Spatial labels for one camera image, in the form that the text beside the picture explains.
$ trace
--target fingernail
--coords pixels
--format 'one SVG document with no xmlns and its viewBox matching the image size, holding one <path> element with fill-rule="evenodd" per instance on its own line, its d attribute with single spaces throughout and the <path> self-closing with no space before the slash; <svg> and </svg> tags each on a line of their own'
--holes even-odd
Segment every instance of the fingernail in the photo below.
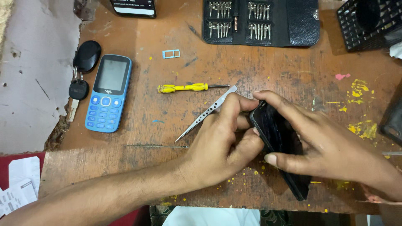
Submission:
<svg viewBox="0 0 402 226">
<path fill-rule="evenodd" d="M 266 161 L 267 163 L 269 163 L 269 164 L 271 164 L 271 165 L 273 165 L 273 166 L 275 166 L 275 167 L 278 167 L 276 155 L 274 155 L 274 154 L 267 154 L 267 155 L 264 156 L 264 159 L 265 159 L 265 161 Z"/>
<path fill-rule="evenodd" d="M 255 134 L 257 134 L 257 136 L 260 136 L 260 132 L 258 132 L 256 127 L 254 127 L 252 130 L 254 131 Z"/>
</svg>

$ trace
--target pink paint spot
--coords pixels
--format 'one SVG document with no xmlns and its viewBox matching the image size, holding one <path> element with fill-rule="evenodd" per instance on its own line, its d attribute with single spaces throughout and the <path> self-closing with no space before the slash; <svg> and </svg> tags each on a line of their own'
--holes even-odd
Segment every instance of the pink paint spot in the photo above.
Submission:
<svg viewBox="0 0 402 226">
<path fill-rule="evenodd" d="M 351 74 L 344 74 L 344 75 L 336 74 L 335 78 L 338 80 L 342 80 L 344 77 L 349 78 L 350 76 L 351 76 Z"/>
</svg>

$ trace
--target wooden table surface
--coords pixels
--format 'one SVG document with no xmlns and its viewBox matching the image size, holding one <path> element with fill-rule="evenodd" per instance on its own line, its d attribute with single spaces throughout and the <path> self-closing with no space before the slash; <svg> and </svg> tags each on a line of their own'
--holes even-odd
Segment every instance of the wooden table surface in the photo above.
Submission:
<svg viewBox="0 0 402 226">
<path fill-rule="evenodd" d="M 89 98 L 80 102 L 60 151 L 46 154 L 41 197 L 79 181 L 152 166 L 183 155 L 199 128 L 179 142 L 174 141 L 227 91 L 160 94 L 156 90 L 160 84 L 231 84 L 248 98 L 254 90 L 274 90 L 307 109 L 326 112 L 379 152 L 400 150 L 378 133 L 377 125 L 400 83 L 401 63 L 384 50 L 347 53 L 335 17 L 339 2 L 320 2 L 320 40 L 310 48 L 206 44 L 201 38 L 201 6 L 201 1 L 158 1 L 158 17 L 151 20 L 118 17 L 104 3 L 97 9 L 95 21 L 82 26 L 80 43 L 95 40 L 102 46 L 102 54 L 125 55 L 133 60 L 126 106 L 119 130 L 106 134 L 85 128 Z M 169 49 L 180 49 L 181 57 L 162 59 L 162 50 Z M 91 87 L 96 71 L 84 76 Z M 350 77 L 337 80 L 336 74 Z M 360 97 L 352 95 L 353 91 L 358 93 L 357 89 L 362 90 Z M 376 205 L 364 202 L 358 184 L 322 178 L 313 178 L 321 183 L 311 184 L 308 200 L 298 202 L 279 172 L 262 160 L 259 155 L 247 168 L 216 186 L 154 203 L 378 212 Z M 401 166 L 402 160 L 396 156 L 389 160 Z"/>
</svg>

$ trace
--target key ring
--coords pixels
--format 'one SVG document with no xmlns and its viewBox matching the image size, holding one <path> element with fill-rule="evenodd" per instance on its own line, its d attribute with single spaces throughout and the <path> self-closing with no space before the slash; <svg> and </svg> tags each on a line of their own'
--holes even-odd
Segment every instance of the key ring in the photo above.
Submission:
<svg viewBox="0 0 402 226">
<path fill-rule="evenodd" d="M 76 81 L 78 82 L 77 72 L 78 72 L 78 66 L 75 66 L 75 67 L 74 67 L 74 78 L 75 78 Z"/>
</svg>

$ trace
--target metal tweezers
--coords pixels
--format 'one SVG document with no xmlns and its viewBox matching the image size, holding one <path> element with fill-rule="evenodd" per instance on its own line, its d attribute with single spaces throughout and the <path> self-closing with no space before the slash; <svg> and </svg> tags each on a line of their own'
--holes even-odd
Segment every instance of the metal tweezers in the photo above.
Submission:
<svg viewBox="0 0 402 226">
<path fill-rule="evenodd" d="M 215 101 L 204 113 L 202 113 L 192 124 L 191 126 L 184 131 L 184 133 L 175 141 L 177 142 L 180 140 L 182 137 L 184 137 L 188 132 L 190 132 L 192 129 L 194 129 L 198 124 L 200 124 L 209 114 L 211 114 L 214 110 L 216 110 L 218 107 L 222 105 L 222 103 L 225 101 L 226 96 L 231 93 L 231 92 L 236 92 L 237 87 L 232 86 L 225 94 L 223 94 L 217 101 Z"/>
</svg>

